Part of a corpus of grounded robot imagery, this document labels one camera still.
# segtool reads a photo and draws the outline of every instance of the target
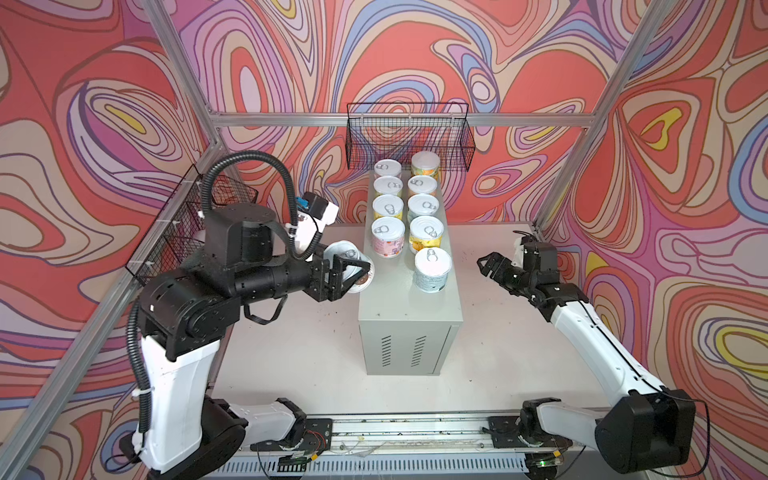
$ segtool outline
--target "tin can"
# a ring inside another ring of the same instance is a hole
[[[437,180],[429,175],[416,175],[408,180],[409,196],[418,194],[427,194],[435,196],[437,191]]]
[[[394,217],[402,220],[402,198],[394,195],[381,195],[373,199],[373,219]]]
[[[408,200],[408,222],[422,215],[434,216],[440,208],[440,202],[432,195],[418,194]]]
[[[402,172],[402,165],[397,160],[391,158],[385,158],[379,160],[373,165],[373,173],[377,177],[383,177],[384,175],[392,175],[393,177],[400,178]]]
[[[434,217],[422,215],[411,222],[409,243],[413,253],[423,248],[440,247],[445,228],[442,222]]]
[[[427,293],[437,293],[445,288],[448,273],[453,267],[451,256],[442,248],[430,247],[420,250],[415,259],[413,284]]]
[[[440,168],[440,157],[433,151],[417,151],[411,157],[411,175],[429,175],[437,177]]]
[[[373,262],[371,259],[367,257],[363,252],[360,250],[357,250],[357,247],[355,247],[355,244],[348,241],[348,240],[341,240],[340,242],[331,243],[329,246],[326,247],[326,251],[323,252],[323,259],[329,260],[331,267],[333,267],[333,256],[338,255],[342,258],[348,258],[350,260],[362,260],[363,262],[368,262],[371,264],[370,270],[368,270],[368,273],[363,275],[359,280],[355,282],[352,287],[347,290],[347,293],[358,293],[363,291],[368,285],[371,284],[373,281]],[[344,280],[349,279],[351,276],[355,275],[360,271],[359,266],[348,266],[344,269],[344,273],[342,274],[342,278]]]
[[[372,245],[376,255],[395,258],[402,252],[406,243],[406,226],[402,220],[394,217],[381,217],[371,225]]]
[[[397,195],[399,197],[402,192],[402,180],[392,175],[379,177],[373,181],[373,190],[376,191],[376,196]]]

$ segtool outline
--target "black and white robotic arm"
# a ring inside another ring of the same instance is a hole
[[[695,405],[683,390],[669,390],[648,372],[600,321],[575,285],[562,283],[558,252],[526,234],[515,241],[512,260],[491,253],[480,272],[510,294],[524,296],[573,344],[597,377],[612,408],[607,414],[570,406],[560,399],[524,402],[518,431],[537,445],[551,435],[598,450],[620,473],[681,465],[687,461]]]
[[[258,204],[212,208],[216,177],[240,161],[266,162],[283,177],[287,228],[275,212]],[[298,445],[306,416],[290,400],[243,407],[205,395],[214,354],[241,310],[247,319],[268,325],[289,294],[303,291],[318,302],[338,300],[370,269],[359,258],[323,259],[323,228],[335,221],[339,208],[311,192],[297,200],[288,170],[272,155],[246,151],[219,160],[204,176],[200,195],[203,249],[144,287],[126,328],[140,411],[137,431],[123,437],[120,447],[129,461],[149,467],[155,479],[200,478],[243,444],[274,440],[288,448]],[[285,254],[273,255],[274,237],[285,243]],[[348,267],[357,272],[344,280]],[[280,300],[271,319],[250,312],[249,304],[270,298]]]

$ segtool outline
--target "pink can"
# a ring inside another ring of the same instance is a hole
[[[373,221],[373,251],[384,258],[397,257],[406,243],[406,225],[396,217],[381,217]]]

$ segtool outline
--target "black wire basket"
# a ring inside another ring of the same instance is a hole
[[[384,158],[410,165],[418,151],[440,157],[446,171],[468,171],[475,138],[464,102],[356,102],[346,106],[346,165],[370,170]]]
[[[203,176],[197,173],[184,202],[167,223],[160,239],[152,246],[144,259],[133,260],[126,265],[134,278],[142,285],[157,275],[168,270],[177,269],[185,258],[204,245],[202,240],[195,237],[205,226],[200,216],[200,181]],[[211,191],[215,207],[237,204],[240,202],[256,203],[258,192],[246,184],[221,174],[214,183]]]

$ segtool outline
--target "psychedelic wallpaper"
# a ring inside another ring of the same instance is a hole
[[[765,2],[678,2],[546,228],[634,356],[709,403],[719,480],[768,478],[767,78]],[[701,407],[695,444],[679,473]]]
[[[167,2],[219,112],[344,112],[351,101],[466,101],[480,113],[592,111],[645,11],[641,0]],[[578,136],[482,127],[469,173],[442,179],[451,222],[530,221]],[[345,166],[345,128],[231,127],[233,151],[270,151],[300,190],[364,221],[366,172]],[[278,210],[276,173],[244,164]]]
[[[0,441],[206,147],[140,2],[85,3],[0,1]],[[133,382],[121,326],[29,478],[99,474]]]

